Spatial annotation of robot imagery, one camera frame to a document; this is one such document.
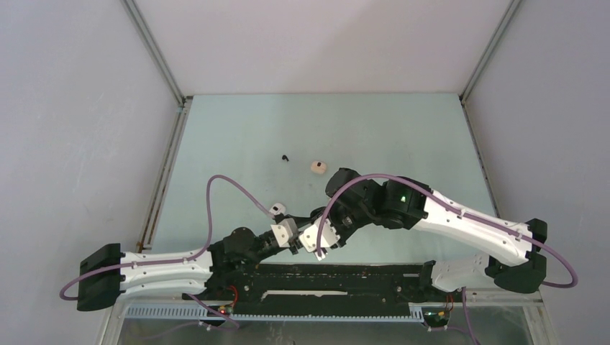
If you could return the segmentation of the black earbud charging case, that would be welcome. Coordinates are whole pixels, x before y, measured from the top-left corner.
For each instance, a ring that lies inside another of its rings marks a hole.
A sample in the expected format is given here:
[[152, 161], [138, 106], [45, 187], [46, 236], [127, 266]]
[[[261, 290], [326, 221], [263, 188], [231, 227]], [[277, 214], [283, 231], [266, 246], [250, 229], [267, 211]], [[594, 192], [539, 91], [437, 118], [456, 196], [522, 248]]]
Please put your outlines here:
[[315, 208], [315, 209], [314, 209], [314, 210], [313, 210], [313, 211], [310, 213], [310, 217], [311, 217], [311, 218], [313, 218], [313, 219], [320, 217], [320, 216], [323, 214], [324, 209], [325, 209], [325, 207], [324, 207], [324, 206], [322, 206], [322, 207], [318, 207], [318, 208]]

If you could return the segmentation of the white earbud charging case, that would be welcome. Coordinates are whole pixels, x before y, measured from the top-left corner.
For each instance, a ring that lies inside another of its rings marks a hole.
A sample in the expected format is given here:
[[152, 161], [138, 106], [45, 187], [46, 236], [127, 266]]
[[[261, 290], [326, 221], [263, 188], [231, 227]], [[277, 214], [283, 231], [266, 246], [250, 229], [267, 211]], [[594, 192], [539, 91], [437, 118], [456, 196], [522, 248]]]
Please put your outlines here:
[[269, 211], [274, 216], [277, 216], [277, 215], [280, 215], [280, 214], [285, 214], [286, 213], [286, 207], [282, 203], [274, 203], [270, 207]]

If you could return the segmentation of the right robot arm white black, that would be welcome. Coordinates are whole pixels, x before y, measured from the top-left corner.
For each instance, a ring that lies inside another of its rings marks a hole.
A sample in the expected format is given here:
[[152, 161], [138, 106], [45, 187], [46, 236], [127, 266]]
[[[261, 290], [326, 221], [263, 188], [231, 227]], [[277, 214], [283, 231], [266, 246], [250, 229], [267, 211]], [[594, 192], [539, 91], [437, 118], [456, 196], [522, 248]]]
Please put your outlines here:
[[527, 294], [545, 281], [547, 258], [540, 245], [547, 239], [546, 222], [506, 221], [460, 205], [419, 181], [378, 177], [382, 183], [343, 167], [327, 183], [332, 201], [327, 218], [339, 232], [340, 246], [356, 230], [374, 224], [446, 236], [479, 251], [462, 260], [426, 262], [418, 281], [423, 298], [437, 300], [474, 282]]

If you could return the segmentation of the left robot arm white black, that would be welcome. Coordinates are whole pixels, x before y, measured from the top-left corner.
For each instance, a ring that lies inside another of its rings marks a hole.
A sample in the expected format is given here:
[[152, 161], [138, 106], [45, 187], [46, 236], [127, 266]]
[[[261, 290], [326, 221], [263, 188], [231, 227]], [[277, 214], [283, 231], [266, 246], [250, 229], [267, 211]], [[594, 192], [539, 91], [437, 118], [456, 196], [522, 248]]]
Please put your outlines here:
[[241, 227], [206, 248], [187, 252], [143, 254], [106, 244], [80, 263], [76, 308], [99, 311], [125, 298], [173, 293], [219, 299], [234, 272], [285, 250], [316, 251], [318, 227], [317, 218], [278, 214], [261, 235]]

